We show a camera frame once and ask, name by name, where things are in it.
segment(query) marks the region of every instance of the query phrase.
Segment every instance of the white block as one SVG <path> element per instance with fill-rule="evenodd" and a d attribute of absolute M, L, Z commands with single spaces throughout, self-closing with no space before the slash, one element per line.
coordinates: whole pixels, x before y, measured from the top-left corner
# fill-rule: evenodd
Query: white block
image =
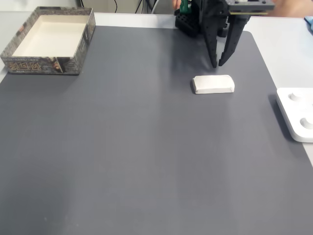
<path fill-rule="evenodd" d="M 235 84 L 229 75 L 196 76 L 193 78 L 196 94 L 234 92 Z"/>

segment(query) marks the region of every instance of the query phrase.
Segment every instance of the gray desk mat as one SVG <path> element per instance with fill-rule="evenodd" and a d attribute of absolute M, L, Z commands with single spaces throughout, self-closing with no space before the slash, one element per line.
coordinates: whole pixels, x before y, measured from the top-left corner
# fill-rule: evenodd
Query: gray desk mat
<path fill-rule="evenodd" d="M 229 74 L 233 94 L 195 95 Z M 313 169 L 250 33 L 97 27 L 79 76 L 0 84 L 0 234 L 311 235 Z"/>

